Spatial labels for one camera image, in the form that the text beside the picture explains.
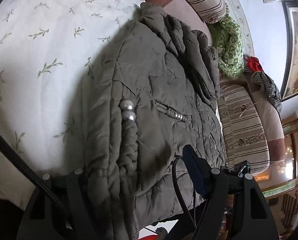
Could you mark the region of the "grey hooded puffer jacket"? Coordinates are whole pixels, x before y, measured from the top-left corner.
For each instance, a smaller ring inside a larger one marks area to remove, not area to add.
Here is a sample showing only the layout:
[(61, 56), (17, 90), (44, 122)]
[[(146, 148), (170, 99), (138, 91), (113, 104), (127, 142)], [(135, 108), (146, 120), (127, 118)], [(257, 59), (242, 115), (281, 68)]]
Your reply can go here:
[(226, 162), (218, 53), (202, 31), (142, 3), (96, 73), (85, 153), (91, 215), (97, 239), (137, 239), (143, 227), (182, 213), (172, 173), (186, 207), (201, 207), (184, 163), (172, 168), (184, 146), (212, 167)]

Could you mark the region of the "wooden cabinet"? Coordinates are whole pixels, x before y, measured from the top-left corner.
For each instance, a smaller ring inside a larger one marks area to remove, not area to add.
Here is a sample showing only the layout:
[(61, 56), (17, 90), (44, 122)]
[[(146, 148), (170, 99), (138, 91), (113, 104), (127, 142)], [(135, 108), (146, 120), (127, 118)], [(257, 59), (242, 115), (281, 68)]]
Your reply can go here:
[(255, 176), (273, 214), (281, 239), (287, 239), (298, 218), (298, 118), (283, 121), (283, 137), (268, 143), (270, 165)]

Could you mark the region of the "striped floral cushion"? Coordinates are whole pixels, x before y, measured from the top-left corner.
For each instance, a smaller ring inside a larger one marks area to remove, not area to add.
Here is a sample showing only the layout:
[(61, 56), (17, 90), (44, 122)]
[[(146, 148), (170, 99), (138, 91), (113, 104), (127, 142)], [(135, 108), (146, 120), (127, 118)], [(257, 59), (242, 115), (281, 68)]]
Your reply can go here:
[(230, 168), (248, 161), (251, 174), (269, 167), (269, 148), (255, 103), (242, 85), (221, 85), (218, 110)]

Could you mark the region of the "checkered dark cloth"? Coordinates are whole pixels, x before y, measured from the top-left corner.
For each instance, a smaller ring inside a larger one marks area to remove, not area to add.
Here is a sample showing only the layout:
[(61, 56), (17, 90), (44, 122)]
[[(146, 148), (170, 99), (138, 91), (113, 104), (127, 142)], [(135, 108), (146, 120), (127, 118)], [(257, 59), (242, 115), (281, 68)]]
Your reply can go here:
[(279, 117), (282, 111), (282, 99), (280, 90), (274, 81), (264, 72), (257, 71), (251, 76), (251, 81), (260, 87), (260, 91), (265, 94), (270, 104), (276, 109)]

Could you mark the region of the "framed picture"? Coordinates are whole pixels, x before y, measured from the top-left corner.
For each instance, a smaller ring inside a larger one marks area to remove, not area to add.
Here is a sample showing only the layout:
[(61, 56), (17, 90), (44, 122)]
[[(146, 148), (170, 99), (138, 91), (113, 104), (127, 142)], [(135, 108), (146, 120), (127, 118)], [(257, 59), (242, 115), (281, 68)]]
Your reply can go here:
[(282, 5), (286, 18), (287, 57), (281, 98), (286, 101), (298, 95), (298, 6), (295, 1), (284, 1)]

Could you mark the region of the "red cloth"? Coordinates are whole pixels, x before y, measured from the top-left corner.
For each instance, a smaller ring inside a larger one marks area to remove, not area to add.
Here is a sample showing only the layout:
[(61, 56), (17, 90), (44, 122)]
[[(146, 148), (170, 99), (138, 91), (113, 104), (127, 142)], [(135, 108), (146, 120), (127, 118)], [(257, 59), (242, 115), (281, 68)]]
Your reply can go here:
[(246, 66), (252, 72), (263, 72), (263, 68), (257, 57), (249, 56), (246, 59)]

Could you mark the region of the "green white floral cloth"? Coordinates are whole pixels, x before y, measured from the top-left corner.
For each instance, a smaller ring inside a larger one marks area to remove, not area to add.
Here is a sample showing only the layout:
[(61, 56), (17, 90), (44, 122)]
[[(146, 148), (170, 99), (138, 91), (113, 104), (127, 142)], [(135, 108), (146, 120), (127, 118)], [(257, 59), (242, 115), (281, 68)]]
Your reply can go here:
[(229, 79), (238, 79), (244, 72), (243, 39), (240, 26), (230, 16), (227, 4), (224, 17), (208, 27), (218, 53), (219, 68)]

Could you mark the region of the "white leaf-print bed sheet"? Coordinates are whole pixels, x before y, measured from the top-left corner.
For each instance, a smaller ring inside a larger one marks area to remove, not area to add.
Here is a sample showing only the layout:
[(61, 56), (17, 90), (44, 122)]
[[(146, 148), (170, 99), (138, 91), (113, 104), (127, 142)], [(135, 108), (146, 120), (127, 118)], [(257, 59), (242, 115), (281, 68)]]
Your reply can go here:
[(142, 2), (1, 2), (0, 134), (37, 174), (84, 165), (99, 54)]

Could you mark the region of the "pink and red blanket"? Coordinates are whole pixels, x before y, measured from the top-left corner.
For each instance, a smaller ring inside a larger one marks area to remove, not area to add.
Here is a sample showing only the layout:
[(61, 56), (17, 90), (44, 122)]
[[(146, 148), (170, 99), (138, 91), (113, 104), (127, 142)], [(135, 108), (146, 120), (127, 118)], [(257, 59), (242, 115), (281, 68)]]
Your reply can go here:
[(212, 36), (210, 30), (186, 0), (145, 1), (161, 6), (167, 14), (170, 14), (189, 25), (192, 30), (202, 31), (208, 37), (208, 45), (212, 46)]

